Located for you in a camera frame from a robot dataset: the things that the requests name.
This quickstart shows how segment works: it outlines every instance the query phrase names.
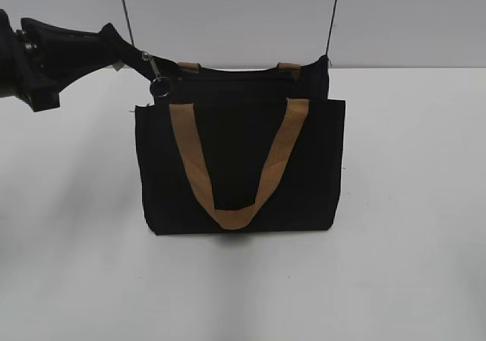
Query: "black tote bag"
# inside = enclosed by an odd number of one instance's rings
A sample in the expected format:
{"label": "black tote bag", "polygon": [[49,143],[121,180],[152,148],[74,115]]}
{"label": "black tote bag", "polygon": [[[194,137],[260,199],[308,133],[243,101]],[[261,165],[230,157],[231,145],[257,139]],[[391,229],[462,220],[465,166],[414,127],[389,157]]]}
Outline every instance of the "black tote bag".
{"label": "black tote bag", "polygon": [[154,104],[134,113],[142,204],[155,234],[332,226],[345,101],[327,99],[327,55],[309,65],[220,71],[146,60],[111,24],[99,35],[152,81]]}

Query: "white surface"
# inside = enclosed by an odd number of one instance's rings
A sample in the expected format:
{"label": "white surface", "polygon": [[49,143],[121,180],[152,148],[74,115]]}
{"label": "white surface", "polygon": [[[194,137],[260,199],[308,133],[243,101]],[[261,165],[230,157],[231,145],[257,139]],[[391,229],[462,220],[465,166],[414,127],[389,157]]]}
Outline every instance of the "white surface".
{"label": "white surface", "polygon": [[[326,48],[334,0],[126,0],[135,44],[213,68],[308,64]],[[121,0],[0,0],[21,17],[74,30],[112,22],[129,40]],[[486,67],[486,0],[339,0],[335,68]]]}
{"label": "white surface", "polygon": [[486,69],[331,70],[328,232],[155,236],[132,70],[33,113],[0,100],[0,339],[486,339]]}
{"label": "white surface", "polygon": [[70,30],[98,32],[112,22],[130,41],[122,0],[0,0],[14,30],[21,28],[21,18],[35,20]]}

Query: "keychain ring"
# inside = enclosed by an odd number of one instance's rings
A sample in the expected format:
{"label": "keychain ring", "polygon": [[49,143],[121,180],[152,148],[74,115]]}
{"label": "keychain ring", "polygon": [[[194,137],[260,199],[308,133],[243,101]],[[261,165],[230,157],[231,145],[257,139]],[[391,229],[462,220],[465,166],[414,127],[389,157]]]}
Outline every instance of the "keychain ring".
{"label": "keychain ring", "polygon": [[[169,90],[166,91],[164,94],[160,94],[160,92],[158,92],[156,88],[156,85],[160,84],[162,81],[169,81]],[[172,79],[170,77],[156,77],[150,83],[150,92],[155,98],[164,98],[168,96],[173,90],[174,90],[174,83],[172,82]]]}

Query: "wire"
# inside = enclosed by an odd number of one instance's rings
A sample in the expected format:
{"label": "wire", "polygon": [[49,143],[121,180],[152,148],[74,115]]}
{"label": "wire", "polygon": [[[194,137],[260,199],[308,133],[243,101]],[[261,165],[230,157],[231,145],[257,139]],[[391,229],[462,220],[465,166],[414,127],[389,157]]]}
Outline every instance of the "wire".
{"label": "wire", "polygon": [[127,20],[127,26],[128,26],[128,32],[130,33],[131,45],[135,46],[134,35],[131,32],[130,18],[128,18],[127,4],[125,3],[125,0],[121,0],[121,2],[123,3],[123,10],[125,11],[125,20]]}
{"label": "wire", "polygon": [[331,18],[331,25],[329,26],[329,36],[327,37],[326,55],[329,52],[329,42],[331,40],[331,33],[333,32],[334,16],[336,15],[337,0],[334,0],[333,16]]}

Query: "tan handle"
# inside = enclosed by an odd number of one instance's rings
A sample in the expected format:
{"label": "tan handle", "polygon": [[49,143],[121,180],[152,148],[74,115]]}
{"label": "tan handle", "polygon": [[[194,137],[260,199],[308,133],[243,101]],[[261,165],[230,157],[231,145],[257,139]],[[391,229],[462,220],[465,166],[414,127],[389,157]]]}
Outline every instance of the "tan handle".
{"label": "tan handle", "polygon": [[290,71],[294,81],[297,81],[301,75],[301,65],[293,62],[279,62],[277,67],[280,71]]}
{"label": "tan handle", "polygon": [[241,229],[251,222],[278,187],[290,153],[307,118],[309,100],[287,98],[286,113],[265,161],[255,203],[239,210],[217,210],[214,207],[211,180],[194,117],[194,104],[170,104],[169,110],[185,174],[197,201],[224,229]]}
{"label": "tan handle", "polygon": [[178,62],[179,67],[188,73],[198,74],[200,64],[198,62]]}

